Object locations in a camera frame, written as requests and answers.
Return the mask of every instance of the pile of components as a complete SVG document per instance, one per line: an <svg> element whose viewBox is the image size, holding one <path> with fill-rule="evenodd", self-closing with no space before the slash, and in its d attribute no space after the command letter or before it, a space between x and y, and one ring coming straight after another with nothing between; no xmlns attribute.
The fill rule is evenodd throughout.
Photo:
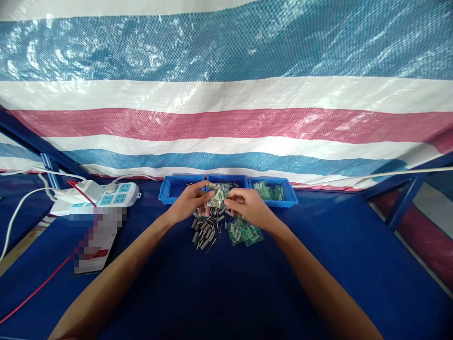
<svg viewBox="0 0 453 340"><path fill-rule="evenodd" d="M260 195L263 200L267 201L284 201L285 194L281 186L267 186L265 181L253 184L253 189Z"/></svg>
<svg viewBox="0 0 453 340"><path fill-rule="evenodd" d="M227 228L227 221L222 223L225 220L225 212L231 216L231 213L229 211L226 211L225 208L211 209L209 217L206 217L205 213L203 213L201 217L198 216L198 211L193 213L195 220L193 220L191 228L195 229L195 234L192 238L192 242L195 243L197 250L204 250L210 243L211 245L206 253L209 252L209 250L217 240L216 230L217 236L220 238L223 224L225 225L225 229Z"/></svg>
<svg viewBox="0 0 453 340"><path fill-rule="evenodd" d="M246 247L264 240L261 229L250 224L243 218L235 218L227 225L228 235L233 246L244 242Z"/></svg>
<svg viewBox="0 0 453 340"><path fill-rule="evenodd" d="M204 212L200 217L198 210L193 213L195 220L192 222L192 229L195 229L195 234L192 242L197 250L204 250L210 244L207 254L216 242L217 237L220 238L223 226L225 226L233 246L244 242L245 246L249 247L264 239L259 228L251 225L244 218L238 218L237 215L233 216L227 210L224 200L228 198L230 187L239 187L236 183L208 183L206 186L210 190L215 190L216 194L208 201L208 206L211 207L209 217L206 217ZM228 228L225 214L230 217L230 221L234 219L233 222L228 224Z"/></svg>

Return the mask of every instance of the red cable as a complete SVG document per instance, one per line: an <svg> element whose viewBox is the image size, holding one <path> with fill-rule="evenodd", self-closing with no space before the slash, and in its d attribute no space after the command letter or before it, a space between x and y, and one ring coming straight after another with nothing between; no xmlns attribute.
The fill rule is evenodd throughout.
<svg viewBox="0 0 453 340"><path fill-rule="evenodd" d="M90 203L91 203L94 207L97 208L97 205L94 204L94 202L93 202L87 195L85 195L85 193L84 193L82 190L80 190L80 189L77 187L78 182L69 180L67 183L68 183L70 186L72 186L75 190L77 190L79 193L81 193L82 196L84 196L88 201L90 201Z"/></svg>
<svg viewBox="0 0 453 340"><path fill-rule="evenodd" d="M42 283L42 285L40 285L33 293L31 293L31 295L29 297L27 297L20 305L18 305L11 313L9 313L7 316L5 316L1 321L0 321L0 324L4 323L6 320L8 320L15 312L17 312L19 310L20 307L22 307L23 305L25 305L28 300L30 300L37 292L39 292L41 290L42 287L44 287L46 285L47 282L49 282L51 280L51 278L53 278L55 276L56 273L58 273L58 271L63 268L63 266L66 264L66 262L69 261L69 257L64 260L64 262L62 264L60 264L60 267L57 268L56 271L54 271L52 273L51 276L49 276L47 278L46 281L44 281Z"/></svg>
<svg viewBox="0 0 453 340"><path fill-rule="evenodd" d="M79 193L81 193L88 201L90 201L90 203L91 203L93 206L97 207L96 204L94 204L94 202L93 202L87 195L85 195L85 193L84 193L82 190L80 190L80 189L77 187L77 183L78 183L78 182L73 181L73 180L69 180L69 181L68 181L68 184L69 184L70 186L72 186L72 187L75 188ZM41 288L44 287L44 286L51 280L51 278L53 278L53 277L55 276L55 274L58 273L59 270L60 270L61 268L63 268L63 266L64 266L64 265L66 264L66 262L68 262L68 261L69 261L69 257L68 257L66 260L64 260L64 262L63 262L62 264L60 264L60 267L58 267L58 268L56 269L56 271L54 271L54 272L52 273L52 275L49 276L49 277L47 278L46 281L44 281L44 282L43 282L43 283L42 283L42 284L41 284L41 285L40 285L33 293L31 293L31 295L30 295L29 297L27 297L27 298L26 298L20 305L18 305L16 308L14 308L14 310L13 310L11 313L9 313L7 316L5 316L5 317L0 321L0 324L2 324L2 323L4 323L5 321L7 321L7 320L8 320L15 312L17 312L23 305L25 305L25 304L28 302L28 300L30 300L33 296L35 296L35 294L36 294L37 292L39 292L39 291L41 290Z"/></svg>

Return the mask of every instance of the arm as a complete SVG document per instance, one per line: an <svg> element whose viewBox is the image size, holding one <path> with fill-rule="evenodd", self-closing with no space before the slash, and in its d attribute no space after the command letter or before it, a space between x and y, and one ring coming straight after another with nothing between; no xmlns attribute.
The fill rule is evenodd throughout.
<svg viewBox="0 0 453 340"><path fill-rule="evenodd" d="M165 214L105 268L69 306L49 339L94 339L165 234L197 207L202 213L203 205L215 194L199 191L206 183L188 186Z"/></svg>
<svg viewBox="0 0 453 340"><path fill-rule="evenodd" d="M232 213L266 230L288 259L305 293L327 326L341 339L383 339L373 322L280 221L253 189L234 188L225 204Z"/></svg>

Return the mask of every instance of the person's right hand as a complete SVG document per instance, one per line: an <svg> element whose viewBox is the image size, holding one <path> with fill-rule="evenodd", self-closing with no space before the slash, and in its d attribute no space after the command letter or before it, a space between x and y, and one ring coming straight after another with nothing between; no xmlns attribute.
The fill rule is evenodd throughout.
<svg viewBox="0 0 453 340"><path fill-rule="evenodd" d="M281 222L253 189L233 188L225 200L234 216L243 216L248 222L266 231L276 228Z"/></svg>

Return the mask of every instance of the white power cable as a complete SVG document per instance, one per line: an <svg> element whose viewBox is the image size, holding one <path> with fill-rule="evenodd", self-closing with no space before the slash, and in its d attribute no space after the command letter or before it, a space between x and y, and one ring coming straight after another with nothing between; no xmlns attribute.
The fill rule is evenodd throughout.
<svg viewBox="0 0 453 340"><path fill-rule="evenodd" d="M296 185L293 185L293 187L294 188L314 187L314 186L321 185L321 184L332 183L332 182L337 182L340 180L347 180L347 179L370 179L370 178L381 177L381 176L404 175L404 174L410 174L410 173L437 172L437 171L449 171L449 170L453 170L453 167L392 171L392 172L383 172L380 174L373 174L373 175L366 175L366 176L334 179L332 181L321 182L321 183L316 183L316 184L296 184Z"/></svg>
<svg viewBox="0 0 453 340"><path fill-rule="evenodd" d="M3 252L1 253L1 256L0 256L0 262L3 260L3 258L5 257L5 254L6 254L6 250L8 249L8 243L9 243L9 236L11 235L11 229L13 227L13 222L14 222L14 219L16 218L17 216L17 213L20 209L20 207L22 206L22 204L24 203L25 199L30 196L31 194L37 192L37 191L40 191L40 190L56 190L55 188L39 188L39 189L36 189L36 190L33 190L33 191L30 191L28 194L26 194L24 197L22 197L22 199L20 200L19 204L17 205L17 208L16 210L14 211L14 214L13 216L11 217L11 219L9 220L9 225L8 225L8 229L6 231L6 238L5 238L5 246L3 247Z"/></svg>
<svg viewBox="0 0 453 340"><path fill-rule="evenodd" d="M123 178L126 178L126 177L132 177L132 176L142 176L142 177L147 177L147 178L149 178L149 179L158 181L158 179L155 179L155 178L153 178L153 177L151 177L151 176L148 176L148 175L145 175L145 174L130 174L130 175L120 176L120 177L114 179L114 180L112 181L112 183L116 184L120 179L123 179Z"/></svg>
<svg viewBox="0 0 453 340"><path fill-rule="evenodd" d="M44 178L44 176L41 174L41 173L38 173L38 177L41 179L41 181L44 183L44 187L45 188L50 188L49 186L49 183L47 182L47 180ZM56 202L57 199L52 195L52 193L50 192L50 189L47 189L46 190L46 194L47 196L50 198L51 201L54 201Z"/></svg>
<svg viewBox="0 0 453 340"><path fill-rule="evenodd" d="M86 180L85 177L82 177L82 176L79 176L79 175L67 174L67 173L64 173L64 172L57 172L57 171L50 171L50 170L43 169L43 168L38 168L38 167L31 167L31 168L28 168L26 170L16 170L16 171L3 172L3 173L0 173L0 176L16 175L16 174L25 173L25 172L31 171L31 170L42 171L42 172L52 173L54 175L75 177L75 178L78 178L78 179L81 179L81 180Z"/></svg>

